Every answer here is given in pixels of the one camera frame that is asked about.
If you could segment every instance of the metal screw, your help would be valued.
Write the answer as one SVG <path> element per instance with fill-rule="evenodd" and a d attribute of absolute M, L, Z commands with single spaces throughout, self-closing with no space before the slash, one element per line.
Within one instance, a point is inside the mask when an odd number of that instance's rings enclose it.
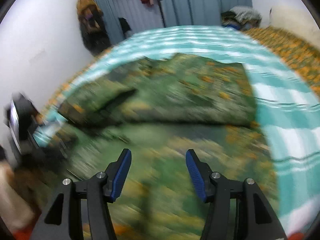
<path fill-rule="evenodd" d="M 64 179 L 64 180 L 62 181 L 62 184 L 63 184 L 63 185 L 69 185 L 70 182 L 71 182 L 71 179 Z"/>
<path fill-rule="evenodd" d="M 102 179 L 102 178 L 105 177 L 105 175 L 106 174 L 103 171 L 100 171 L 100 172 L 97 173 L 97 178 Z"/>
<path fill-rule="evenodd" d="M 211 177 L 213 177 L 214 179 L 218 179 L 221 177 L 221 174 L 215 171 L 211 174 Z"/>
<path fill-rule="evenodd" d="M 246 182 L 247 182 L 249 185 L 254 184 L 254 180 L 251 179 L 251 178 L 247 178 L 247 179 L 246 179 Z"/>

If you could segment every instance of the plaid blanket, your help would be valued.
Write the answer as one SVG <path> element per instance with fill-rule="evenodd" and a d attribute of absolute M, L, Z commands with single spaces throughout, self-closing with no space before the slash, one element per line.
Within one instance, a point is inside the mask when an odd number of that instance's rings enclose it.
<path fill-rule="evenodd" d="M 257 121 L 266 135 L 274 161 L 280 220 L 287 234 L 307 227 L 320 206 L 317 182 L 320 173 L 319 100 L 279 57 L 232 29 L 178 26 L 135 34 L 93 64 L 57 97 L 45 116 L 47 121 L 56 120 L 55 127 L 38 130 L 35 139 L 40 145 L 50 141 L 65 122 L 57 114 L 57 106 L 79 85 L 123 63 L 142 57 L 159 60 L 175 53 L 244 65 L 258 104 Z"/>

